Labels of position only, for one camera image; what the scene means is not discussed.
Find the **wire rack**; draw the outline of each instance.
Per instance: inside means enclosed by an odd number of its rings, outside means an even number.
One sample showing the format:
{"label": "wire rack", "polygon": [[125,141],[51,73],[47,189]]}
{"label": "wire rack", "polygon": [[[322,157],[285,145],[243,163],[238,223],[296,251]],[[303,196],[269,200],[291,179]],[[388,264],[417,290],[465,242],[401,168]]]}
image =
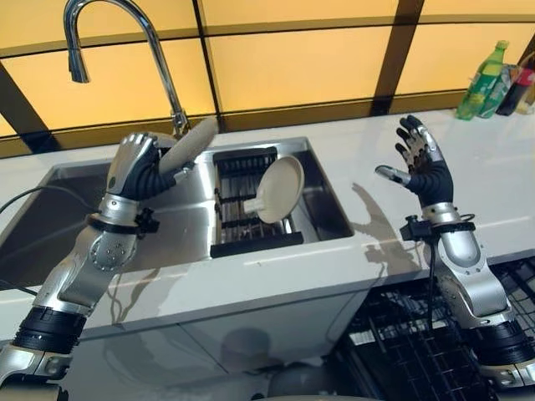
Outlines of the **wire rack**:
{"label": "wire rack", "polygon": [[243,210],[243,202],[256,196],[263,174],[276,159],[276,148],[214,155],[218,177],[215,189],[217,243],[211,247],[212,257],[303,242],[303,236],[296,232],[291,216],[266,224],[256,213]]}
{"label": "wire rack", "polygon": [[[529,337],[535,336],[535,258],[495,265],[492,270],[506,289],[521,327]],[[428,282],[425,279],[370,291],[349,326],[352,351],[360,353],[379,387],[378,394],[387,400],[497,399],[478,373],[438,290],[433,300],[433,331],[427,329]]]}

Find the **kitchen counter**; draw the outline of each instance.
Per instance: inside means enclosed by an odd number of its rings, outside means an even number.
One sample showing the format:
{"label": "kitchen counter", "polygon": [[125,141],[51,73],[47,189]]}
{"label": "kitchen counter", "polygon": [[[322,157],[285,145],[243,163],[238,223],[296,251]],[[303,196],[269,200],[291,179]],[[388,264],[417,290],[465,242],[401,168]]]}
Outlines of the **kitchen counter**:
{"label": "kitchen counter", "polygon": [[[416,115],[436,137],[450,166],[456,206],[461,213],[476,213],[476,234],[491,261],[533,254],[535,115],[496,115],[469,123],[453,119],[451,110]],[[355,229],[354,236],[126,272],[110,286],[127,311],[124,320],[112,322],[115,303],[104,295],[84,335],[165,326],[425,276],[421,246],[415,249],[413,243],[403,242],[398,231],[406,216],[420,214],[418,201],[409,191],[374,174],[378,164],[404,168],[394,149],[399,118],[388,115],[218,135],[213,145],[307,137]],[[53,165],[111,158],[116,148],[0,160],[0,203],[36,186]],[[181,185],[186,188],[187,181]],[[0,230],[22,204],[19,200],[0,215]],[[32,299],[19,291],[0,291],[0,342],[13,337]]]}

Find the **chrome faucet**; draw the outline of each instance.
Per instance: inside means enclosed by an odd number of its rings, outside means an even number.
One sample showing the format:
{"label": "chrome faucet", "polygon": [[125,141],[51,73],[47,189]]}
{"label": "chrome faucet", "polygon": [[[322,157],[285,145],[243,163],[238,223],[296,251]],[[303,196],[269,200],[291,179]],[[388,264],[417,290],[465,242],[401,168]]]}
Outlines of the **chrome faucet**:
{"label": "chrome faucet", "polygon": [[154,26],[149,18],[143,13],[143,10],[131,0],[68,0],[64,9],[64,29],[65,37],[67,38],[67,46],[69,49],[69,71],[74,82],[88,83],[89,76],[85,69],[84,59],[82,58],[82,51],[80,47],[80,39],[78,35],[78,16],[82,8],[94,1],[105,1],[107,3],[115,4],[128,12],[139,23],[147,41],[152,50],[152,55],[156,62],[156,67],[160,73],[161,82],[166,89],[167,98],[171,103],[171,118],[173,120],[174,134],[182,136],[189,129],[189,123],[186,117],[186,112],[182,109],[178,96],[176,96],[175,85],[169,74],[167,68],[166,57],[161,50],[160,40]]}

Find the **cabinet door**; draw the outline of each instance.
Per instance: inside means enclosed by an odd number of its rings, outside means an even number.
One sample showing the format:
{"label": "cabinet door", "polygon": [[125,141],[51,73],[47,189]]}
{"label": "cabinet door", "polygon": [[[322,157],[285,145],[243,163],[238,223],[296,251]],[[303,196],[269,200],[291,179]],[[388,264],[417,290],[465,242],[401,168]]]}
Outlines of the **cabinet door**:
{"label": "cabinet door", "polygon": [[[181,327],[228,372],[241,372],[329,353],[337,340],[329,338],[329,328],[339,325],[340,311],[353,299],[354,294],[324,297]],[[350,319],[358,306],[344,318]]]}
{"label": "cabinet door", "polygon": [[60,384],[75,401],[153,399],[158,388],[223,374],[175,325],[81,342]]}

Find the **green bottle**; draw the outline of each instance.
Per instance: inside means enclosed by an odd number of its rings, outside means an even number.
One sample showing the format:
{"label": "green bottle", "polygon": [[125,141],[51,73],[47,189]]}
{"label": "green bottle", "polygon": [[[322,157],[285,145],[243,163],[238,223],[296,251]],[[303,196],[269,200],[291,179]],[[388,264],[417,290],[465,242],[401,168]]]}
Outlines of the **green bottle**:
{"label": "green bottle", "polygon": [[482,109],[485,99],[491,93],[492,87],[502,71],[503,53],[508,45],[507,40],[499,40],[492,54],[479,66],[476,76],[457,107],[455,116],[458,119],[468,121]]}

